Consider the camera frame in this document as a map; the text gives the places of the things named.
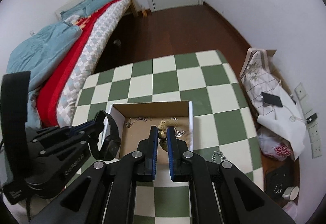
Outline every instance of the light blue towel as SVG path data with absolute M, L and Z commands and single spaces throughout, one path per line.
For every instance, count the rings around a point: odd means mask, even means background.
M 77 14 L 81 17 L 87 17 L 111 1 L 113 0 L 84 0 L 73 8 L 61 12 L 60 15 L 63 20 L 66 20 L 73 14 Z
M 54 23 L 23 41 L 10 54 L 6 73 L 31 72 L 26 126 L 40 128 L 40 118 L 35 108 L 36 94 L 81 33 L 78 26 L 69 26 L 64 22 Z

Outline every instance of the table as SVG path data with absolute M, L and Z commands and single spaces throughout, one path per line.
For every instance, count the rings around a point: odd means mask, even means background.
M 193 102 L 194 152 L 211 161 L 220 150 L 263 189 L 255 126 L 238 80 L 220 51 L 172 55 L 128 64 L 87 78 L 72 125 L 114 103 Z M 91 157 L 80 173 L 93 162 Z M 154 183 L 137 183 L 134 224 L 189 224 L 188 183 L 173 183 L 158 165 Z

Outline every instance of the red blanket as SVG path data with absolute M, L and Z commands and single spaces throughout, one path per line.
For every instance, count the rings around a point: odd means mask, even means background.
M 62 90 L 77 63 L 79 56 L 81 55 L 95 22 L 111 4 L 117 1 L 120 0 L 109 2 L 97 12 L 87 18 L 81 18 L 77 22 L 77 25 L 83 30 L 83 33 L 73 44 L 51 77 L 46 81 L 45 85 L 41 88 L 36 99 L 36 108 L 44 126 L 58 125 L 56 111 Z

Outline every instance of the wooden floor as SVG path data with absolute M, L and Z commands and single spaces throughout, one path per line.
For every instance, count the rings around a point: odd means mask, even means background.
M 113 45 L 120 39 L 121 48 Z M 207 5 L 154 12 L 147 18 L 122 18 L 100 58 L 101 72 L 128 63 L 196 51 L 219 49 L 238 76 L 249 44 Z

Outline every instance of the cardboard box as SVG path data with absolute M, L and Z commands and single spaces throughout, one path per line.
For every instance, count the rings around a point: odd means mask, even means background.
M 113 104 L 107 106 L 106 112 L 113 117 L 118 126 L 121 138 L 121 146 L 116 156 L 118 159 L 137 150 L 139 141 L 149 137 L 152 125 L 157 126 L 162 119 L 171 119 L 172 117 L 176 117 L 180 124 L 189 129 L 190 133 L 187 136 L 188 149 L 193 151 L 193 111 L 191 101 Z M 146 122 L 136 120 L 138 117 L 146 117 Z M 127 128 L 125 126 L 126 122 L 130 122 L 132 126 Z M 102 145 L 105 137 L 110 134 L 110 126 L 108 126 L 107 119 L 104 125 L 100 145 Z M 167 152 L 159 145 L 157 148 L 157 163 L 169 163 Z

